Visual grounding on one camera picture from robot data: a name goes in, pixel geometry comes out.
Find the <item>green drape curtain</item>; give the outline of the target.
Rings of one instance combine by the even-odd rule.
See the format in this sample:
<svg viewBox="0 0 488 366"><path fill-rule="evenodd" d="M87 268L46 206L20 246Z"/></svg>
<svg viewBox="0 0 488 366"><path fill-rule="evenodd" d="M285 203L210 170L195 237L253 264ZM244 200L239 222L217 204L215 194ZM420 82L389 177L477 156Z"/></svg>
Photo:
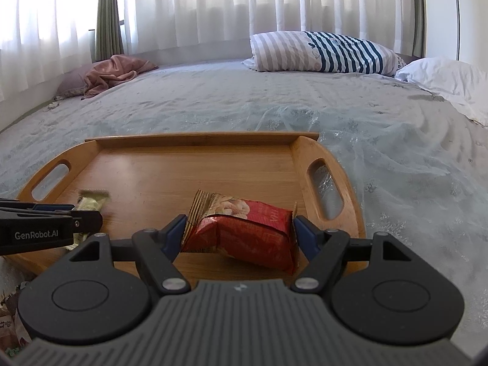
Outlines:
<svg viewBox="0 0 488 366"><path fill-rule="evenodd" d="M102 61L122 53L117 0L99 0L95 28L95 59Z"/></svg>

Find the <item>white sheer curtain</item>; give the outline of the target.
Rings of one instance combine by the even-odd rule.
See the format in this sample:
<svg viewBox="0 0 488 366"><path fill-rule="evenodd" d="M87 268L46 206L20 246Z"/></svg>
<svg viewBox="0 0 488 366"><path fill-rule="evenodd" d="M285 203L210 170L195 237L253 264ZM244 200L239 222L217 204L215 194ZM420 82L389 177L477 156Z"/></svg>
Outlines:
<svg viewBox="0 0 488 366"><path fill-rule="evenodd" d="M1 97L95 57L99 0L1 0ZM414 0L117 0L123 52L237 41L268 31L330 31L409 55Z"/></svg>

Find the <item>pink crumpled cloth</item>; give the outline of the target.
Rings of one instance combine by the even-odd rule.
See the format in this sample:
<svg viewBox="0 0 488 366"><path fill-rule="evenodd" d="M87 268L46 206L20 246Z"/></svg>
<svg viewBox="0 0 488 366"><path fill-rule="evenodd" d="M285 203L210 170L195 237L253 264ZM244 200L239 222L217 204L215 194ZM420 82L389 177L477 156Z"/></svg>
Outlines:
<svg viewBox="0 0 488 366"><path fill-rule="evenodd" d="M93 98L119 84L133 80L138 75L156 70L149 60L135 56L114 55L98 62L84 76L84 98Z"/></svg>

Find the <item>purple pillow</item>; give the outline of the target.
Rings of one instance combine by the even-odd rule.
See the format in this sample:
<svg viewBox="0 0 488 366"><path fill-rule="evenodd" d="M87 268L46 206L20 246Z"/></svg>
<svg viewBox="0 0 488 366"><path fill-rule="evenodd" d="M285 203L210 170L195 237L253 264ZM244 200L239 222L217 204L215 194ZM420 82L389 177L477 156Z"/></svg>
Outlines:
<svg viewBox="0 0 488 366"><path fill-rule="evenodd" d="M56 94L54 95L54 99L59 101L66 98L83 96L87 88L91 89L96 87L96 79L90 79L88 82L86 82L85 77L93 68L99 66L100 64L105 65L106 62L109 62L109 59L94 62L92 64L85 64L77 69L71 70L65 75L63 81L59 85Z"/></svg>

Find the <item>light blue bedspread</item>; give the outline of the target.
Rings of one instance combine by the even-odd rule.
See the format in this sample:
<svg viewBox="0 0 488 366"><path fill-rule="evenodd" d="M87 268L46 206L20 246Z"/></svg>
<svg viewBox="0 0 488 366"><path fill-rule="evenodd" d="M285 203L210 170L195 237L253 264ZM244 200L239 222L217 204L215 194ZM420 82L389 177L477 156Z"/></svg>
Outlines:
<svg viewBox="0 0 488 366"><path fill-rule="evenodd" d="M392 78L257 73L214 62L144 74L71 98L1 134L1 195L92 137L183 131L314 131L346 170L369 232L387 231L460 288L453 339L487 343L487 131L444 99Z"/></svg>

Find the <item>white pillow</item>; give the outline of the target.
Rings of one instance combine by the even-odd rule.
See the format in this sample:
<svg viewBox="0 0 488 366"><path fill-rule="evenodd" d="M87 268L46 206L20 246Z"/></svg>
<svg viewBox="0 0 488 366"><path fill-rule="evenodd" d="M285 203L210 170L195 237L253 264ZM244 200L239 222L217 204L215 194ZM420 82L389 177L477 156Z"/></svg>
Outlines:
<svg viewBox="0 0 488 366"><path fill-rule="evenodd" d="M417 59L397 70L395 78L447 100L471 121L487 127L487 72L442 57Z"/></svg>

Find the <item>green drape right side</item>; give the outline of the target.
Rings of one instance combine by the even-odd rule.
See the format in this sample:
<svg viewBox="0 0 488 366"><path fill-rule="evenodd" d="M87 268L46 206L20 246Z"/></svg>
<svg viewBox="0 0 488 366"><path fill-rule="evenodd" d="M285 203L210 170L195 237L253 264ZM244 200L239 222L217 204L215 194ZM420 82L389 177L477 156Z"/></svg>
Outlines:
<svg viewBox="0 0 488 366"><path fill-rule="evenodd" d="M414 0L414 41L412 56L425 56L426 39L426 9L425 0Z"/></svg>

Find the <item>gold foil snack packet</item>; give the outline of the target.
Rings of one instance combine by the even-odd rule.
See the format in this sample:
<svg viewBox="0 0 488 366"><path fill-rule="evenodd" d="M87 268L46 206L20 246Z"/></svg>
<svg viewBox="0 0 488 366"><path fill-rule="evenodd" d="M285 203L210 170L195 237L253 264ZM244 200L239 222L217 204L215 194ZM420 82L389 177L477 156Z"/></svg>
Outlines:
<svg viewBox="0 0 488 366"><path fill-rule="evenodd" d="M103 205L109 199L109 192L100 189L80 190L77 211L96 211L101 212ZM88 234L74 233L74 242L72 245L65 246L67 251L75 249L77 246L87 240Z"/></svg>

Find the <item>striped pillow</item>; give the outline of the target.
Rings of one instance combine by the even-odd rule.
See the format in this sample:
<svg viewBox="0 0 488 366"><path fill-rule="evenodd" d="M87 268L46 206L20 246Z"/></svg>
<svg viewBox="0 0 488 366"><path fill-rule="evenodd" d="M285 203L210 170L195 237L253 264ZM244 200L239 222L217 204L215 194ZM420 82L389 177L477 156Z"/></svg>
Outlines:
<svg viewBox="0 0 488 366"><path fill-rule="evenodd" d="M311 71L393 77L405 66L400 55L383 45L329 32L259 33L250 37L250 45L252 57L243 64L257 72Z"/></svg>

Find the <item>red peanut snack bag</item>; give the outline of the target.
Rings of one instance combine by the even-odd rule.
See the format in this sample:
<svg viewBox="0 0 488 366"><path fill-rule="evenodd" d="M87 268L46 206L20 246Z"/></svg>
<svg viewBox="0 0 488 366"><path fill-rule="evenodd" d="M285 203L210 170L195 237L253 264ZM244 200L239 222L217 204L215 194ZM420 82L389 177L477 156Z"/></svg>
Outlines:
<svg viewBox="0 0 488 366"><path fill-rule="evenodd" d="M295 210L199 190L180 242L183 252L220 253L294 274L299 246Z"/></svg>

